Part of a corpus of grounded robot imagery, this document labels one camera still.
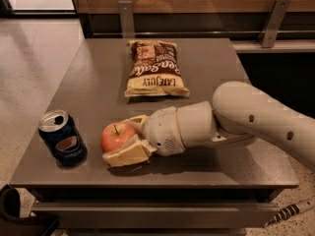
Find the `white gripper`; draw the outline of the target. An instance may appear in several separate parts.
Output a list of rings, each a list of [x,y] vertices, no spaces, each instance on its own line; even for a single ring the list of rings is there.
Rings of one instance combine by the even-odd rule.
[[[134,135],[122,147],[106,152],[102,158],[110,167],[121,167],[147,161],[156,151],[162,156],[182,153],[182,142],[177,121],[177,109],[167,107],[156,111],[151,116],[138,115],[124,120],[131,125],[141,140]]]

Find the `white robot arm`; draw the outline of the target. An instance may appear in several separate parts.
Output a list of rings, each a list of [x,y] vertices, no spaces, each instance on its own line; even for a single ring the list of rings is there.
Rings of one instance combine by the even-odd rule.
[[[108,125],[102,158],[111,167],[137,164],[153,153],[171,156],[193,147],[227,147],[257,137],[315,168],[315,119],[242,82],[220,85],[213,99],[167,107]]]

